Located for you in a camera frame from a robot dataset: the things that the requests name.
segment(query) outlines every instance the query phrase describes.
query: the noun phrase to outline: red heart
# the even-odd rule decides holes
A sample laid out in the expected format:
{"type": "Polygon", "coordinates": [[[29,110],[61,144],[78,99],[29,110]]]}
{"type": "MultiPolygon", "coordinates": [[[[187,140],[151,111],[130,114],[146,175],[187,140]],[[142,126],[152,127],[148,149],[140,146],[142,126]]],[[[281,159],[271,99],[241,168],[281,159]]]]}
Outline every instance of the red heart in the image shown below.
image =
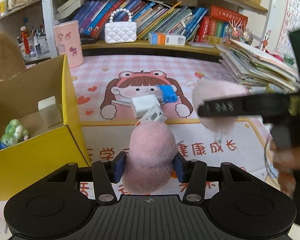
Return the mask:
{"type": "Polygon", "coordinates": [[[85,98],[84,96],[81,96],[77,99],[78,105],[83,105],[85,103],[88,103],[91,98],[87,97],[85,98]]]}
{"type": "Polygon", "coordinates": [[[88,88],[88,91],[90,91],[90,92],[93,92],[93,91],[96,91],[97,90],[97,87],[96,86],[94,86],[94,87],[92,87],[92,88],[88,88]]]}
{"type": "Polygon", "coordinates": [[[91,115],[91,114],[93,114],[93,110],[86,111],[86,115],[91,115]]]}

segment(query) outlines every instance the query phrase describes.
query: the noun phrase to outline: green toy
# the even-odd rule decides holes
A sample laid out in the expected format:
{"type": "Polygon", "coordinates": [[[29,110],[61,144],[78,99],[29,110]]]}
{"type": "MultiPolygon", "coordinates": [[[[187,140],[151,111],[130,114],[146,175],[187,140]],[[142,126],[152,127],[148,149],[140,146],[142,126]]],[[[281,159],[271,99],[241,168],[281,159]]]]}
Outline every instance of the green toy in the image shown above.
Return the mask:
{"type": "Polygon", "coordinates": [[[0,139],[0,150],[28,140],[29,132],[24,129],[18,119],[12,119],[6,127],[5,134],[0,139]]]}

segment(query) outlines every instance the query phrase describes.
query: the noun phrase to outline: pink fuzzy ball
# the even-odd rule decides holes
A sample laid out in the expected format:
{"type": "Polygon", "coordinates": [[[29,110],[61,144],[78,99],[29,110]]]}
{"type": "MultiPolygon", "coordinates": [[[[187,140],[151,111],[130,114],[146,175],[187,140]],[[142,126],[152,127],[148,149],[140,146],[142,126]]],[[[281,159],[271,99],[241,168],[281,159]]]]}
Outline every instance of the pink fuzzy ball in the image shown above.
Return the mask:
{"type": "Polygon", "coordinates": [[[148,194],[163,187],[173,171],[178,148],[169,126],[146,122],[131,133],[122,182],[131,194],[148,194]]]}
{"type": "MultiPolygon", "coordinates": [[[[204,101],[247,95],[245,87],[226,81],[200,80],[193,92],[192,103],[197,113],[204,101]]],[[[199,118],[205,128],[213,132],[228,134],[234,128],[237,117],[199,118]]]]}

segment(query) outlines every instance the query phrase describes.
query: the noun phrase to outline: pink cup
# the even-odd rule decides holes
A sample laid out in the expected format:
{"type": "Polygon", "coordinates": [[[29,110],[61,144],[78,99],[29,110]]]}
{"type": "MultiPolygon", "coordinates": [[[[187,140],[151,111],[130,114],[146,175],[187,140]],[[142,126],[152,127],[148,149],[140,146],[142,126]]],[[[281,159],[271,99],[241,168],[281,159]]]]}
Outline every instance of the pink cup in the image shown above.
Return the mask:
{"type": "Polygon", "coordinates": [[[67,55],[70,68],[78,67],[83,63],[78,28],[77,20],[60,23],[53,27],[58,54],[67,55]]]}

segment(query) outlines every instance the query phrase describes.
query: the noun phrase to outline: cartoon hand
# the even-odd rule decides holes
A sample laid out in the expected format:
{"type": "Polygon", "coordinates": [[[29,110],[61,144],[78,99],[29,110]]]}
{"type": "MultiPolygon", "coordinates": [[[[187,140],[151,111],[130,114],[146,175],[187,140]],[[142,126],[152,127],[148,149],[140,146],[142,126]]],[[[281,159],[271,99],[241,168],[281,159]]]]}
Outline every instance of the cartoon hand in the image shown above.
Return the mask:
{"type": "Polygon", "coordinates": [[[117,109],[114,105],[107,105],[101,110],[101,116],[104,119],[111,120],[115,117],[115,114],[117,113],[117,109]]]}
{"type": "Polygon", "coordinates": [[[188,106],[186,106],[184,104],[177,104],[176,112],[180,117],[188,117],[190,115],[190,110],[189,110],[188,106]]]}

